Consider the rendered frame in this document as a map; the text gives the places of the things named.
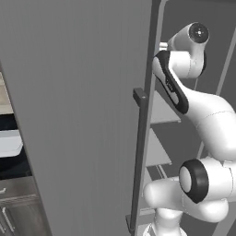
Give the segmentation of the grey wooden cupboard door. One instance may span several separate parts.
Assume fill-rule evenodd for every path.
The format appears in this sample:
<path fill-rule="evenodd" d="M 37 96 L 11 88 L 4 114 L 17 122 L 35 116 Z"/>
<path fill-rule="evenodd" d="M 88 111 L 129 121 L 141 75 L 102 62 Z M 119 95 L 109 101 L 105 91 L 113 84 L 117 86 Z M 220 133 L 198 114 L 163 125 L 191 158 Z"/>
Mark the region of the grey wooden cupboard door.
<path fill-rule="evenodd" d="M 15 232 L 11 232 L 6 223 L 3 207 L 6 207 Z M 24 197 L 1 202 L 0 236 L 52 236 L 41 201 L 36 197 Z"/>

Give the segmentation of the grey wooden drawer front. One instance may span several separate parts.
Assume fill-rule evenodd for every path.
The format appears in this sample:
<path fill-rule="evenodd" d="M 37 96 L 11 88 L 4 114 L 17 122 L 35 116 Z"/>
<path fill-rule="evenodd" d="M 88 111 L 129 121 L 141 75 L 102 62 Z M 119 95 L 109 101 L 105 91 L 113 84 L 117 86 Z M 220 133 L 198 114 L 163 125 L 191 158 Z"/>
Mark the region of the grey wooden drawer front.
<path fill-rule="evenodd" d="M 34 179 L 31 176 L 2 180 L 0 181 L 0 190 L 3 188 L 6 188 L 6 192 L 0 195 L 0 199 L 38 194 Z"/>

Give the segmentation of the black built-in oven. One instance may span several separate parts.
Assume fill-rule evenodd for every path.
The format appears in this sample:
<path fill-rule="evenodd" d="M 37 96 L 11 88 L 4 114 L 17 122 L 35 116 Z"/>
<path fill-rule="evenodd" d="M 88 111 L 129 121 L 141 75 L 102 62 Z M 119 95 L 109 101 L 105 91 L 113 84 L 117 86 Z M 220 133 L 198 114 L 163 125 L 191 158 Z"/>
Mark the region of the black built-in oven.
<path fill-rule="evenodd" d="M 17 130 L 14 114 L 0 115 L 0 131 Z M 0 180 L 31 176 L 32 172 L 25 149 L 22 148 L 16 157 L 0 158 Z"/>

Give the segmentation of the grey fridge shelf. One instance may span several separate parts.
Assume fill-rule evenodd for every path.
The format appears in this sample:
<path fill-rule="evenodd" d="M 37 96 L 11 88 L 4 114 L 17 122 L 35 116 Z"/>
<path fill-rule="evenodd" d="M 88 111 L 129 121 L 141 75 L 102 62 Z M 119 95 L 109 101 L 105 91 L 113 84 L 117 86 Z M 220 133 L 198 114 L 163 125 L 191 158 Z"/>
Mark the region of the grey fridge shelf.
<path fill-rule="evenodd" d="M 170 105 L 155 91 L 153 96 L 151 123 L 171 123 L 180 122 L 180 117 L 170 107 Z"/>
<path fill-rule="evenodd" d="M 146 166 L 171 164 L 171 160 L 153 130 L 149 131 Z"/>

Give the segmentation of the grey fridge body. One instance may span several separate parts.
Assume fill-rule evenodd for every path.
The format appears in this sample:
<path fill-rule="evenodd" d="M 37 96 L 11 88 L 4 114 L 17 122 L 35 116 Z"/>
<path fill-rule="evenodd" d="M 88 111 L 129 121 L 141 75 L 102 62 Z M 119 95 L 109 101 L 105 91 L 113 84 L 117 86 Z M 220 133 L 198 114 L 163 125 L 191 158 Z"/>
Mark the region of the grey fridge body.
<path fill-rule="evenodd" d="M 210 38 L 206 47 L 206 71 L 199 79 L 186 80 L 184 84 L 190 89 L 216 93 L 236 109 L 236 0 L 168 0 L 159 37 L 166 41 L 191 22 L 206 25 Z M 155 90 L 174 110 L 160 83 L 155 84 Z M 173 177 L 185 160 L 207 155 L 194 126 L 175 113 L 181 119 L 179 123 L 150 126 L 171 160 L 171 164 L 147 167 L 150 181 Z M 229 215 L 219 224 L 185 215 L 181 226 L 188 236 L 236 236 L 236 202 L 230 203 Z"/>

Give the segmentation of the grey fridge door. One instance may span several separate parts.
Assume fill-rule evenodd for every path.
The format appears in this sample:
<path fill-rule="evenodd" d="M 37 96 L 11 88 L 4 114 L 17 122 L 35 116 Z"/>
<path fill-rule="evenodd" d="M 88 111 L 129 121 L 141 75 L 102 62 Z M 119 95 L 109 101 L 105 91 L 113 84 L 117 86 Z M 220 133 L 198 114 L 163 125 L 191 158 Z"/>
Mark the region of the grey fridge door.
<path fill-rule="evenodd" d="M 53 236 L 129 236 L 159 0 L 0 0 L 0 68 Z"/>

